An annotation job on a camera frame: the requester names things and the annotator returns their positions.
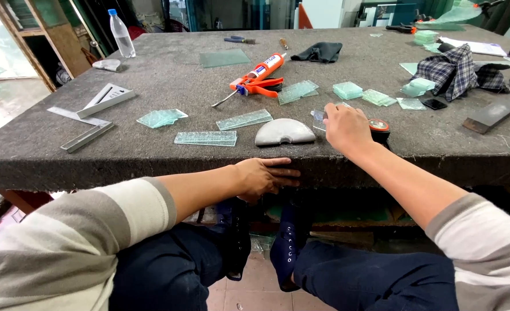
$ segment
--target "plaid shirt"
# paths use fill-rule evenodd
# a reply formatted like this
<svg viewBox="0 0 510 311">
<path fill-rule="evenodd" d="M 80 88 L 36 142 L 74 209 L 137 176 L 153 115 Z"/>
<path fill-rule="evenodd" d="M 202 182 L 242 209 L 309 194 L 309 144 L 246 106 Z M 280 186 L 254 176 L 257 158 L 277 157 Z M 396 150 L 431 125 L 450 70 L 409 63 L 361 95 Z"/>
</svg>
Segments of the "plaid shirt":
<svg viewBox="0 0 510 311">
<path fill-rule="evenodd" d="M 452 101 L 471 88 L 486 88 L 491 91 L 508 91 L 504 76 L 496 68 L 482 66 L 474 72 L 474 61 L 470 46 L 464 44 L 440 55 L 424 58 L 418 63 L 416 74 L 411 80 L 423 77 L 435 82 L 433 95 L 450 83 L 445 91 L 445 99 Z"/>
</svg>

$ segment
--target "hand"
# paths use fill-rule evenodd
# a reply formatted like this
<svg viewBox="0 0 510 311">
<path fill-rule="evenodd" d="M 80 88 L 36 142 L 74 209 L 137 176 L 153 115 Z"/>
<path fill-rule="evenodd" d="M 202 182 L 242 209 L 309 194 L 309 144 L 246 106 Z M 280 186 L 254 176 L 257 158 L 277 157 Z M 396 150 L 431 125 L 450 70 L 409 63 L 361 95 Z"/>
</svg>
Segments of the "hand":
<svg viewBox="0 0 510 311">
<path fill-rule="evenodd" d="M 298 170 L 268 167 L 289 163 L 291 163 L 291 159 L 288 158 L 252 158 L 237 163 L 235 166 L 238 168 L 240 180 L 243 189 L 245 189 L 245 192 L 238 195 L 238 198 L 246 202 L 257 202 L 261 195 L 267 192 L 278 194 L 279 187 L 299 186 L 299 181 L 281 177 L 299 177 L 301 172 Z"/>
<path fill-rule="evenodd" d="M 324 119 L 326 139 L 335 150 L 349 158 L 353 152 L 374 145 L 368 119 L 361 109 L 333 103 L 327 104 L 325 109 L 328 114 Z"/>
</svg>

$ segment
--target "gray carpeted table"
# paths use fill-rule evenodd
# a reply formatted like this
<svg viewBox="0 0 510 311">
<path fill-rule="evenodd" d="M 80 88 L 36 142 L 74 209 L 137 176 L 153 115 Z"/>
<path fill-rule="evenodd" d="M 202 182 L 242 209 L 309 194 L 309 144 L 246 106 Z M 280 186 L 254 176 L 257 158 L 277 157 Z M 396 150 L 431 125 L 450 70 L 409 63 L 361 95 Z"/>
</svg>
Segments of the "gray carpeted table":
<svg viewBox="0 0 510 311">
<path fill-rule="evenodd" d="M 369 35 L 378 32 L 384 35 Z M 440 33 L 510 49 L 510 39 L 473 26 L 468 26 L 466 32 Z M 255 38 L 257 45 L 224 42 L 223 38 L 230 35 Z M 289 55 L 318 41 L 343 43 L 335 64 L 291 61 L 287 57 L 274 74 L 283 76 L 285 85 L 310 79 L 320 86 L 320 95 L 283 106 L 275 98 L 237 95 L 217 109 L 211 108 L 231 92 L 231 81 L 272 53 L 283 53 L 281 37 L 287 39 Z M 128 67 L 125 72 L 90 69 L 0 129 L 0 188 L 84 189 L 134 177 L 196 172 L 249 157 L 291 157 L 292 166 L 302 171 L 301 180 L 307 187 L 374 186 L 375 181 L 333 150 L 325 133 L 317 129 L 315 143 L 270 148 L 254 145 L 260 124 L 237 129 L 235 147 L 175 145 L 173 140 L 178 131 L 217 131 L 215 121 L 262 108 L 274 118 L 294 118 L 310 126 L 310 111 L 337 102 L 332 85 L 344 81 L 391 97 L 404 97 L 399 89 L 409 81 L 410 74 L 398 63 L 418 62 L 431 55 L 413 45 L 412 39 L 412 35 L 383 28 L 143 34 L 134 41 L 137 57 L 123 60 Z M 209 69 L 199 63 L 201 52 L 237 48 L 243 49 L 251 63 Z M 503 60 L 479 54 L 473 57 Z M 510 70 L 504 74 L 506 81 L 510 79 Z M 59 149 L 91 126 L 46 109 L 58 106 L 78 111 L 108 82 L 134 89 L 138 95 L 93 115 L 114 122 L 113 129 L 72 154 Z M 386 120 L 392 129 L 392 150 L 431 173 L 459 185 L 510 184 L 510 118 L 486 135 L 461 125 L 474 110 L 508 97 L 476 89 L 469 92 L 468 98 L 439 111 L 409 111 L 397 104 L 376 107 L 361 98 L 349 104 L 363 109 L 368 117 Z M 172 108 L 186 112 L 189 118 L 156 130 L 136 122 L 151 110 Z"/>
</svg>

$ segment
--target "whetstone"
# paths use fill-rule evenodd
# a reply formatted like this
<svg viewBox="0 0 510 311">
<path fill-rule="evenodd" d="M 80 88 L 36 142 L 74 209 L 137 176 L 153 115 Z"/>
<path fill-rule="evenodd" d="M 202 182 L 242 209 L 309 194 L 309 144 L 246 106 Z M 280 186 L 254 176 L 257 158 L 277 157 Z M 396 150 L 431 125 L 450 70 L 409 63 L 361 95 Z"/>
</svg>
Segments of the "whetstone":
<svg viewBox="0 0 510 311">
<path fill-rule="evenodd" d="M 510 100 L 492 103 L 469 116 L 462 126 L 485 134 L 510 116 Z"/>
</svg>

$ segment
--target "forearm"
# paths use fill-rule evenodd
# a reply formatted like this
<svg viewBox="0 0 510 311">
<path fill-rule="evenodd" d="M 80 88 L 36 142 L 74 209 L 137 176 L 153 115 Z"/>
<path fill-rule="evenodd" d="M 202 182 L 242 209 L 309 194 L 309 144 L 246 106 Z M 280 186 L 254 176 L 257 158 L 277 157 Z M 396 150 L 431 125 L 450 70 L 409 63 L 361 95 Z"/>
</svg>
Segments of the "forearm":
<svg viewBox="0 0 510 311">
<path fill-rule="evenodd" d="M 423 229 L 440 211 L 467 194 L 377 143 L 346 156 L 382 185 Z"/>
<path fill-rule="evenodd" d="M 235 166 L 204 172 L 156 177 L 174 199 L 176 223 L 196 211 L 243 193 L 244 185 Z"/>
</svg>

